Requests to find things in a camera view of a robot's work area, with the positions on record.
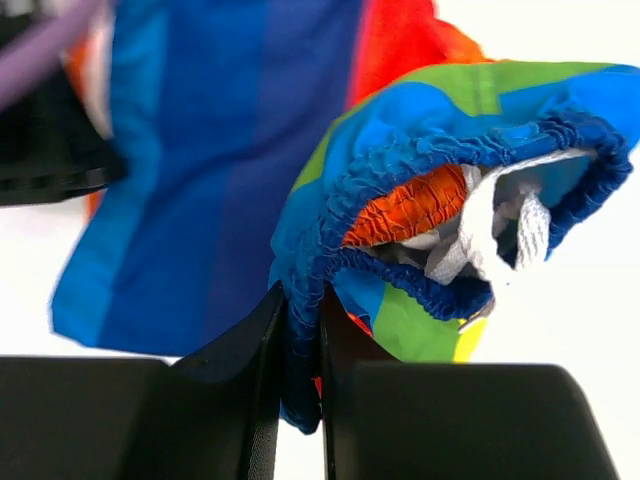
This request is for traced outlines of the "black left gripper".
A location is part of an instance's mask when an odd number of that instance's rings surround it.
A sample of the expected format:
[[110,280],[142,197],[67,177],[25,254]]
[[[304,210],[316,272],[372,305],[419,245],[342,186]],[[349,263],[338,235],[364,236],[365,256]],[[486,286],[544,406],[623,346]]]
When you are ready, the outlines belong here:
[[43,1],[1,4],[1,203],[65,201],[127,174],[86,107],[86,60],[100,1],[61,13]]

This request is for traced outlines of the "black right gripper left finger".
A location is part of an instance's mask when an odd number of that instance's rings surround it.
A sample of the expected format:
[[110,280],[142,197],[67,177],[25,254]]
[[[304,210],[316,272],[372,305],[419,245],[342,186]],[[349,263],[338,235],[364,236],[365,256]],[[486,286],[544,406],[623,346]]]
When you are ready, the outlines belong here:
[[286,300],[273,286],[236,326],[168,364],[5,357],[5,479],[270,479]]

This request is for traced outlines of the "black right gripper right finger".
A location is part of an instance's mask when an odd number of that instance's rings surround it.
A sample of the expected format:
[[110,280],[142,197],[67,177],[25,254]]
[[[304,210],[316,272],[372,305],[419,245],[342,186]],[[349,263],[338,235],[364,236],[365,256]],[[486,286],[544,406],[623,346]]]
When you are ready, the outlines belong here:
[[378,480],[607,480],[586,397],[555,365],[403,363],[346,314],[320,313],[326,475]]

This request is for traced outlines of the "rainbow striped shorts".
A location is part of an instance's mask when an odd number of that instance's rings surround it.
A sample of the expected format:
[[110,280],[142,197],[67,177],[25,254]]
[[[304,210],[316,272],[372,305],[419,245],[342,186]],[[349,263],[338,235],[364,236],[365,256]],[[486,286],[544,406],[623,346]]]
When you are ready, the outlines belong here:
[[408,362],[451,362],[498,290],[631,173],[639,71],[490,61],[428,1],[118,1],[108,99],[128,176],[51,303],[87,347],[183,356],[280,283],[281,415],[321,418],[331,283]]

